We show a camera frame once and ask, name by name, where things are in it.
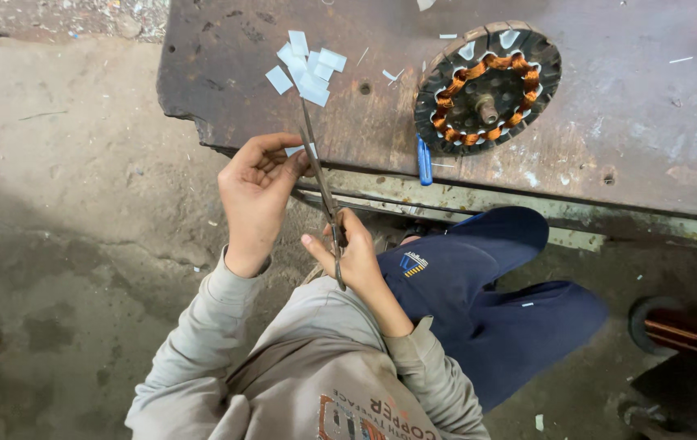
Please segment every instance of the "grey hoodie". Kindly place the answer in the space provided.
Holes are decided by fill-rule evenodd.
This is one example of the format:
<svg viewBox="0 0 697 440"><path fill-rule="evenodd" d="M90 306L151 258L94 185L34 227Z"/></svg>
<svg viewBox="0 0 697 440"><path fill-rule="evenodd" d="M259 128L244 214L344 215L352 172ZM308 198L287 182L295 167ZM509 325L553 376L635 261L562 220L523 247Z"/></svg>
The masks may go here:
<svg viewBox="0 0 697 440"><path fill-rule="evenodd" d="M225 253L135 388L134 438L489 439L432 317L409 336L383 337L367 306L330 277L295 289L227 377L262 283L234 275Z"/></svg>

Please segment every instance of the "dirty floor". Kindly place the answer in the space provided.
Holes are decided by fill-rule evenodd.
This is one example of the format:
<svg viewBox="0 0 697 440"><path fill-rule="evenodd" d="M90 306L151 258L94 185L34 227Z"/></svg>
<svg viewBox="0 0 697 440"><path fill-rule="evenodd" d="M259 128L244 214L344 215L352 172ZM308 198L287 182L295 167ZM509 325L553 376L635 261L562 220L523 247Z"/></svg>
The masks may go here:
<svg viewBox="0 0 697 440"><path fill-rule="evenodd" d="M134 385L226 242L216 175L227 159L197 144L193 123L162 115L159 53L114 38L0 38L0 439L129 438ZM321 222L290 201L235 359L313 267L298 237ZM590 345L493 410L490 432L629 438L617 404L628 379L661 359L633 346L625 314L644 295L697 297L697 250L550 246L501 287L546 279L588 286L611 317Z"/></svg>

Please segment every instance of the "wooden workbench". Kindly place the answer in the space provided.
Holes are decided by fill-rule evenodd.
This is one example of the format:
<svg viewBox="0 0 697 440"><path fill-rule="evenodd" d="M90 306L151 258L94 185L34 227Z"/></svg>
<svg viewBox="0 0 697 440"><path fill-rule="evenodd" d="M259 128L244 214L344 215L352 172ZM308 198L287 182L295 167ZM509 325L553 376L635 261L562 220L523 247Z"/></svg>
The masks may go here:
<svg viewBox="0 0 697 440"><path fill-rule="evenodd" d="M434 167L437 181L697 216L697 0L437 0L421 13L415 0L172 0L159 101L228 153L253 135L296 132L298 94L278 95L264 74L279 64L287 31L301 30L312 50L348 56L327 106L309 106L324 164L417 175L412 98L422 62L449 44L439 34L500 20L529 22L558 47L557 94L509 142L434 157L454 165ZM383 70L404 71L388 86Z"/></svg>

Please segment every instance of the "left hand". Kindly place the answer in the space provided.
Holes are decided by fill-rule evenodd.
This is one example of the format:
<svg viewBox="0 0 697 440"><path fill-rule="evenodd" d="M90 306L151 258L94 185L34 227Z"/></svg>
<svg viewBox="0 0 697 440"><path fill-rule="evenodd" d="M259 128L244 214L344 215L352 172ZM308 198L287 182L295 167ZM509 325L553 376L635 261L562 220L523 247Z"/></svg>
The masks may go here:
<svg viewBox="0 0 697 440"><path fill-rule="evenodd" d="M289 193L309 165L304 150L286 157L284 148L297 145L300 137L287 133L253 137L218 174L229 223L224 262L235 275L255 276L273 250Z"/></svg>

